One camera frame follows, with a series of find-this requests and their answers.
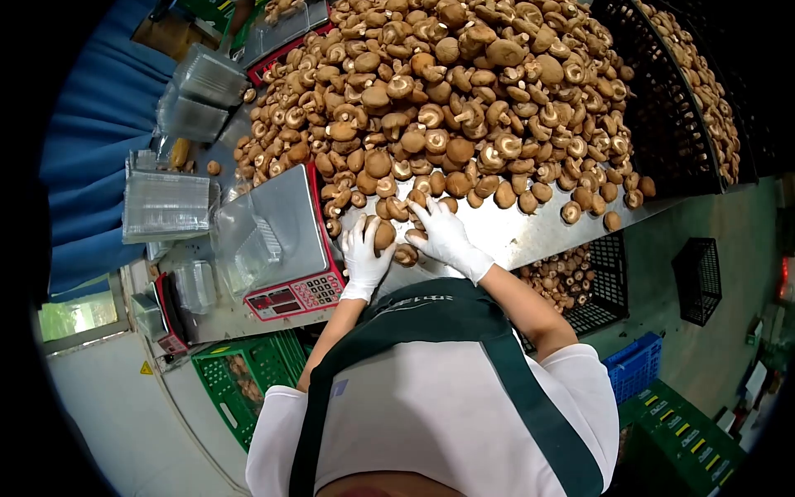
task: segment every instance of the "dark green apron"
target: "dark green apron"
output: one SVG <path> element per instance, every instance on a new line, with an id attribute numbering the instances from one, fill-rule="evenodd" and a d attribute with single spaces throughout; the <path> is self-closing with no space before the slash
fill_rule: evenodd
<path id="1" fill-rule="evenodd" d="M 441 278 L 407 286 L 367 308 L 356 328 L 312 370 L 304 425 L 290 474 L 291 497 L 314 495 L 334 376 L 395 344 L 417 341 L 480 342 L 566 495 L 602 493 L 602 472 L 593 455 L 541 389 L 497 303 L 468 280 Z"/>

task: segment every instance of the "white shirt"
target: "white shirt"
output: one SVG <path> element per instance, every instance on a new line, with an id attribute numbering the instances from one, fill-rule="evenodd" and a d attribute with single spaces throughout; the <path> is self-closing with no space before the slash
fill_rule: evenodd
<path id="1" fill-rule="evenodd" d="M 610 485 L 619 414 L 607 369 L 586 344 L 530 370 L 590 449 Z M 307 394 L 272 386 L 246 462 L 252 495 L 286 497 Z M 343 476 L 416 472 L 467 497 L 565 495 L 474 342 L 412 342 L 349 367 L 329 399 L 315 492 Z"/>

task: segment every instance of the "stainless steel table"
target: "stainless steel table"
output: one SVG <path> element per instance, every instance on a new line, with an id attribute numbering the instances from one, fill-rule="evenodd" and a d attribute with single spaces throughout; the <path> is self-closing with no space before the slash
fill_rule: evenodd
<path id="1" fill-rule="evenodd" d="M 250 134 L 249 110 L 253 104 L 244 104 L 233 116 L 229 126 L 221 133 L 219 140 L 209 149 L 197 150 L 190 157 L 196 160 L 198 174 L 207 174 L 207 162 L 218 161 L 221 173 L 215 179 L 221 184 L 222 198 L 229 198 L 229 192 L 235 187 L 235 161 L 232 150 L 243 135 Z M 398 197 L 403 199 L 411 189 L 412 181 L 398 182 Z M 569 198 L 556 184 L 552 185 L 553 198 L 547 204 L 540 204 L 536 213 L 526 215 L 517 206 L 502 210 L 494 203 L 493 198 L 483 203 L 478 209 L 469 207 L 466 200 L 459 200 L 458 216 L 467 228 L 467 236 L 478 248 L 486 251 L 502 267 L 512 270 L 540 258 L 557 254 L 568 248 L 597 239 L 607 233 L 602 219 L 591 214 L 583 214 L 573 226 L 567 225 L 560 217 L 560 208 Z M 662 212 L 681 199 L 657 200 L 644 204 L 634 211 L 629 210 L 621 197 L 607 205 L 608 210 L 616 211 L 622 220 L 622 227 L 638 223 L 647 217 Z M 375 202 L 370 201 L 364 209 L 351 208 L 343 216 L 343 228 L 350 228 L 364 211 L 375 213 Z M 397 229 L 398 242 L 404 242 L 404 234 L 412 227 L 411 223 L 394 222 Z M 175 262 L 188 258 L 202 258 L 214 264 L 209 237 L 186 240 L 178 243 L 160 261 L 160 269 L 170 271 Z M 188 326 L 188 339 L 193 343 L 225 340 L 240 336 L 256 335 L 273 332 L 285 328 L 295 328 L 306 324 L 328 320 L 333 309 L 315 311 L 293 318 L 261 322 L 254 317 L 250 309 L 241 301 L 232 301 L 223 282 L 214 271 L 215 286 L 219 301 L 208 314 L 192 316 L 194 326 Z M 395 289 L 432 278 L 444 276 L 461 277 L 458 271 L 449 266 L 421 255 L 418 264 L 412 268 L 404 268 L 393 264 L 384 282 L 376 293 L 376 298 Z"/>

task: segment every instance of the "apron logo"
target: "apron logo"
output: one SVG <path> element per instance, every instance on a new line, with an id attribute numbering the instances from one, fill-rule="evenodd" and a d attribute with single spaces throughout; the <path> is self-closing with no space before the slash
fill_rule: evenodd
<path id="1" fill-rule="evenodd" d="M 345 391 L 345 386 L 347 386 L 347 380 L 344 379 L 341 382 L 334 383 L 332 385 L 332 394 L 328 396 L 328 398 L 332 397 L 339 397 Z"/>
<path id="2" fill-rule="evenodd" d="M 400 307 L 401 305 L 406 304 L 416 304 L 417 302 L 422 301 L 452 301 L 453 298 L 449 295 L 426 295 L 424 297 L 412 297 L 407 298 L 402 301 L 395 302 L 390 306 L 390 309 L 394 309 L 396 307 Z"/>

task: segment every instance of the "scale keypad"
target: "scale keypad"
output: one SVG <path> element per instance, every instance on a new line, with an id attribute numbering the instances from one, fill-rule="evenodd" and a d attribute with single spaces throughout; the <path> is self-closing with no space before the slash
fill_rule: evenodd
<path id="1" fill-rule="evenodd" d="M 342 285 L 333 273 L 295 282 L 291 286 L 307 309 L 335 304 L 343 292 Z"/>

